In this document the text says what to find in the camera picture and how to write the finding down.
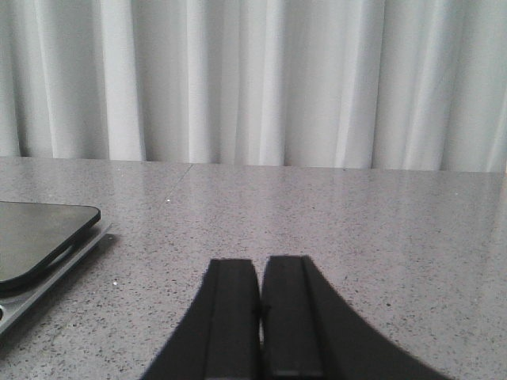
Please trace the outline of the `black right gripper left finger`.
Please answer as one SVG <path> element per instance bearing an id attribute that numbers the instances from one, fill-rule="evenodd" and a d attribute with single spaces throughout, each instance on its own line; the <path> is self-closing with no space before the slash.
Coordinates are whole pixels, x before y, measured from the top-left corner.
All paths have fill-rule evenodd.
<path id="1" fill-rule="evenodd" d="M 259 379 L 260 295 L 251 260 L 213 259 L 143 379 Z"/>

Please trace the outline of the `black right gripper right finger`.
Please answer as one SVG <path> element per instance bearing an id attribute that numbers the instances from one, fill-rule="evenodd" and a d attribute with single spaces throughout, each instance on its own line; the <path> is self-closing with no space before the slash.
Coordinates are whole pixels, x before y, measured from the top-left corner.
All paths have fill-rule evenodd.
<path id="1" fill-rule="evenodd" d="M 262 284 L 266 379 L 442 379 L 390 342 L 308 256 L 272 256 Z"/>

